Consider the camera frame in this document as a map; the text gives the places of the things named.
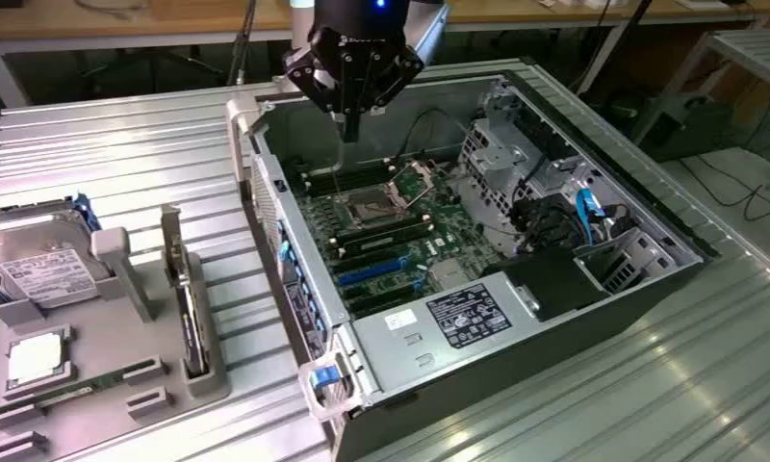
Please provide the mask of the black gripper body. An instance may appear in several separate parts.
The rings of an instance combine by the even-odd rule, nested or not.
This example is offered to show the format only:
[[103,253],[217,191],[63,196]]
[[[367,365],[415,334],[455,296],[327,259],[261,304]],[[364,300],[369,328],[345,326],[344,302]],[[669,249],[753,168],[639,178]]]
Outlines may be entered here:
[[380,46],[399,55],[407,48],[408,1],[335,0],[315,2],[311,51],[321,65],[344,63],[341,39],[371,51]]

